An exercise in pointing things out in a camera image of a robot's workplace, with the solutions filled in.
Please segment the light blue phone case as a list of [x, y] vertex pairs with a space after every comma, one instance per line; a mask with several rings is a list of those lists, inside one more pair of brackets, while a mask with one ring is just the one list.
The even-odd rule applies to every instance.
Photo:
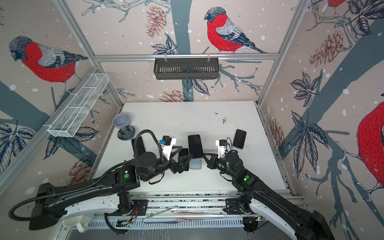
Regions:
[[191, 159], [189, 162], [190, 170], [200, 170], [202, 168], [202, 159]]

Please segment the black phone from case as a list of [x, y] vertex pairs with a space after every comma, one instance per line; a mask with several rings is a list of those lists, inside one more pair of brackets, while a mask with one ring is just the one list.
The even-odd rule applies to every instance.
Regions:
[[181, 158], [181, 157], [188, 156], [188, 155], [189, 155], [189, 149], [181, 149], [179, 154], [178, 154], [178, 157]]

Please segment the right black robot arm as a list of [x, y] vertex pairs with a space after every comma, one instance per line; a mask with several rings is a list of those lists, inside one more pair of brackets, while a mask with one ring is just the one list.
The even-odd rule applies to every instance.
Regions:
[[229, 151], [222, 158], [204, 154], [204, 160], [209, 169], [231, 177], [230, 182], [241, 193], [239, 204], [244, 213], [261, 215], [292, 240], [335, 238], [322, 214], [304, 210], [273, 191], [244, 167], [237, 151]]

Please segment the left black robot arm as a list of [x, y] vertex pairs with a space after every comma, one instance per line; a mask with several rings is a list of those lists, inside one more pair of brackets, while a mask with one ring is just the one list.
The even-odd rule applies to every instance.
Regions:
[[149, 183], [167, 170], [182, 173], [189, 167], [193, 155], [174, 160], [183, 148], [176, 146], [176, 138], [163, 136], [157, 140], [150, 130], [143, 130], [133, 140], [134, 158], [112, 166], [100, 177], [74, 184], [55, 187], [50, 183], [39, 186], [37, 196], [13, 206], [8, 213], [14, 221], [27, 221], [30, 230], [42, 230], [60, 220], [78, 215], [103, 214], [129, 216], [129, 223], [146, 213], [148, 201], [133, 201], [130, 191]]

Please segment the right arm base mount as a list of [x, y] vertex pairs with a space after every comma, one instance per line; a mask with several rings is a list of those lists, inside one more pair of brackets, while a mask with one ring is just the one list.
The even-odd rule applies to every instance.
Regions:
[[267, 206], [256, 199], [225, 199], [223, 211], [229, 215], [262, 215], [268, 210]]

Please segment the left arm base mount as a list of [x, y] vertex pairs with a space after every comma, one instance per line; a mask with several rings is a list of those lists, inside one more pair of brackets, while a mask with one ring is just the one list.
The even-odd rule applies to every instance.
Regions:
[[131, 200], [129, 204], [118, 204], [117, 210], [108, 213], [108, 217], [145, 216], [148, 208], [148, 200]]

